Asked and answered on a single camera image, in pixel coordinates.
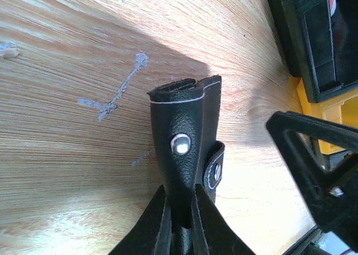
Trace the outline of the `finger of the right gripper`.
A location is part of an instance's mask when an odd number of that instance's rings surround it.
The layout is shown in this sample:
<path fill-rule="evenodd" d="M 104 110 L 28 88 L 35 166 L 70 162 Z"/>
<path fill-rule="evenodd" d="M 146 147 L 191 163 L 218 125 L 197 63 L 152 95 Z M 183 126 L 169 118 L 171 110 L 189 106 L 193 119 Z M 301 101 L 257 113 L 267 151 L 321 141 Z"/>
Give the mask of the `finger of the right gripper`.
<path fill-rule="evenodd" d="M 316 224 L 323 230 L 357 229 L 357 129 L 296 112 L 275 112 L 266 123 Z M 301 135 L 352 152 L 324 171 Z"/>

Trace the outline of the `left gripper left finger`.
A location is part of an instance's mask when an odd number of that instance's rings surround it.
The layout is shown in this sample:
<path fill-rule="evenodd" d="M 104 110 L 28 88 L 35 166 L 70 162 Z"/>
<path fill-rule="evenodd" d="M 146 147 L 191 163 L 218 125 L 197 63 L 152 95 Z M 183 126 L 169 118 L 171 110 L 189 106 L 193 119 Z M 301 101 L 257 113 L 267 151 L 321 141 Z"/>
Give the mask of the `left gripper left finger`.
<path fill-rule="evenodd" d="M 169 254 L 171 236 L 171 208 L 161 185 L 132 230 L 109 253 Z"/>

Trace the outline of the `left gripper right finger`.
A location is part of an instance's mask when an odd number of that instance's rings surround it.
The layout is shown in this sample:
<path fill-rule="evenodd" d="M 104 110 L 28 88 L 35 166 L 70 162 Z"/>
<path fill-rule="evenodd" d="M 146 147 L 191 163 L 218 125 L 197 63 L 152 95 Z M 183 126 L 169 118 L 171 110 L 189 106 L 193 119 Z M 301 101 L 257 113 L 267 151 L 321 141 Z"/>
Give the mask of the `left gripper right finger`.
<path fill-rule="evenodd" d="M 191 215 L 195 254 L 254 254 L 231 230 L 200 184 L 195 186 Z"/>

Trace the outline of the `black leather card holder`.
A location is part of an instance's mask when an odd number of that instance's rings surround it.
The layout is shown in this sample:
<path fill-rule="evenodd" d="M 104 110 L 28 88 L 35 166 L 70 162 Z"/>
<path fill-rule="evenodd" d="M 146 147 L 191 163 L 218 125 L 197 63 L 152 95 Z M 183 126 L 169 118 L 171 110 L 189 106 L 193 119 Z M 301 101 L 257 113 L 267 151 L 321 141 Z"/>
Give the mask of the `black leather card holder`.
<path fill-rule="evenodd" d="M 225 145 L 216 139 L 219 75 L 184 79 L 149 91 L 153 143 L 174 224 L 189 228 L 195 186 L 215 199 Z"/>

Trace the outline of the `black bin with red cards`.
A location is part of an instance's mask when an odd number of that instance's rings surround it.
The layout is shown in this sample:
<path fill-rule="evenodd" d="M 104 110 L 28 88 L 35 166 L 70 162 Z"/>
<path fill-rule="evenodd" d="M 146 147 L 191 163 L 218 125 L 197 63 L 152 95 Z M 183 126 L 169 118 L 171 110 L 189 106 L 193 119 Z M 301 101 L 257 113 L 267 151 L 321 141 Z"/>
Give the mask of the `black bin with red cards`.
<path fill-rule="evenodd" d="M 268 0 L 289 72 L 318 103 L 357 88 L 357 0 Z"/>

